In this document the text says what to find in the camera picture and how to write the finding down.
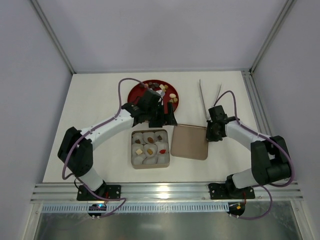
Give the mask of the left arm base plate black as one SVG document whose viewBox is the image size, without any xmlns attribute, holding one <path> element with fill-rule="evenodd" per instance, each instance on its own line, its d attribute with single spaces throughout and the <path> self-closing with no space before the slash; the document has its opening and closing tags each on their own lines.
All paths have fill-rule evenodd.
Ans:
<svg viewBox="0 0 320 240">
<path fill-rule="evenodd" d="M 100 188 L 94 191 L 92 195 L 84 185 L 78 187 L 77 201 L 101 201 L 101 198 L 108 200 L 118 200 L 121 198 L 122 186 L 119 184 L 103 184 Z"/>
</svg>

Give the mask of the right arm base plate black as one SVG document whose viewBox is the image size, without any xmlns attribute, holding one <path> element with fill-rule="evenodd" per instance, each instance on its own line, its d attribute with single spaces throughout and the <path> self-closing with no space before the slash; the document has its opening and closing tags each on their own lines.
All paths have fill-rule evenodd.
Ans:
<svg viewBox="0 0 320 240">
<path fill-rule="evenodd" d="M 209 183 L 208 190 L 211 200 L 251 200 L 256 197 L 252 187 L 236 188 L 228 183 Z"/>
</svg>

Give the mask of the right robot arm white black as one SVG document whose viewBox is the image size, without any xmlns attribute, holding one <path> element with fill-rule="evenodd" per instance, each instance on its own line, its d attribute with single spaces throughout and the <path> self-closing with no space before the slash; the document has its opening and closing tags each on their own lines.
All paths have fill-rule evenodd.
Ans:
<svg viewBox="0 0 320 240">
<path fill-rule="evenodd" d="M 206 140 L 219 142 L 231 138 L 250 151 L 250 168 L 227 176 L 224 183 L 208 185 L 212 200 L 254 199 L 254 187 L 290 178 L 292 168 L 286 142 L 281 136 L 261 134 L 229 117 L 221 105 L 211 107 L 207 120 Z"/>
</svg>

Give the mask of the metal tongs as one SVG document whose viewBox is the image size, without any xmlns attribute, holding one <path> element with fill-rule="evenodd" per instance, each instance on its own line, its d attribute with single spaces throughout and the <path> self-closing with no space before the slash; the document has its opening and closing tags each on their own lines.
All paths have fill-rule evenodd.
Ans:
<svg viewBox="0 0 320 240">
<path fill-rule="evenodd" d="M 218 85 L 217 90 L 215 91 L 215 96 L 214 98 L 212 98 L 211 96 L 207 95 L 207 91 L 205 90 L 203 81 L 201 79 L 199 79 L 198 81 L 200 102 L 201 102 L 202 111 L 206 121 L 211 119 L 209 114 L 209 108 L 213 107 L 217 102 L 222 91 L 222 85 L 223 85 L 222 83 Z"/>
</svg>

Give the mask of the gold tin lid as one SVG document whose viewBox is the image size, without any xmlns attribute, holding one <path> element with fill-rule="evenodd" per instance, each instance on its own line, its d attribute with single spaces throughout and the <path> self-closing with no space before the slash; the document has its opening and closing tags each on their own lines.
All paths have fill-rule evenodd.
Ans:
<svg viewBox="0 0 320 240">
<path fill-rule="evenodd" d="M 171 155 L 174 157 L 204 161 L 208 157 L 207 128 L 179 124 L 173 128 Z"/>
</svg>

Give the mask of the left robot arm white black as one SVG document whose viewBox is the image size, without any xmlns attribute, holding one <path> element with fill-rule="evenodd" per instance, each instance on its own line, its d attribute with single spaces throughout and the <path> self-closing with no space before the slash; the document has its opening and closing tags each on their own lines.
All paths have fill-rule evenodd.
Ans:
<svg viewBox="0 0 320 240">
<path fill-rule="evenodd" d="M 160 93 L 147 89 L 137 101 L 120 104 L 115 115 L 100 123 L 82 130 L 69 128 L 57 153 L 63 162 L 62 179 L 68 179 L 66 170 L 70 170 L 70 175 L 82 183 L 84 189 L 78 191 L 81 197 L 112 199 L 109 186 L 93 167 L 93 152 L 118 133 L 144 122 L 150 128 L 177 125 L 172 102 L 165 102 Z"/>
</svg>

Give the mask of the brown oval chocolate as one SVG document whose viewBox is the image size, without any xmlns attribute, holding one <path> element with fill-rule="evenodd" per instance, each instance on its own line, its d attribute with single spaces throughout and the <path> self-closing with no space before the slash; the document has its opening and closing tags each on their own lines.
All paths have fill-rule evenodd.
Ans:
<svg viewBox="0 0 320 240">
<path fill-rule="evenodd" d="M 152 137 L 148 137 L 147 140 L 148 140 L 148 142 L 151 143 L 151 144 L 154 143 L 154 139 L 153 139 Z"/>
</svg>

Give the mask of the white square chocolate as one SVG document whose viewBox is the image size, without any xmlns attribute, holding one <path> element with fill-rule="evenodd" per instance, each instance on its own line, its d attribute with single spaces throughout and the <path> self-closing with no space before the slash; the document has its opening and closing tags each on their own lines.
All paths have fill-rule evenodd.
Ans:
<svg viewBox="0 0 320 240">
<path fill-rule="evenodd" d="M 140 155 L 140 154 L 143 153 L 143 151 L 141 149 L 137 149 L 135 152 L 136 152 L 137 155 Z"/>
</svg>

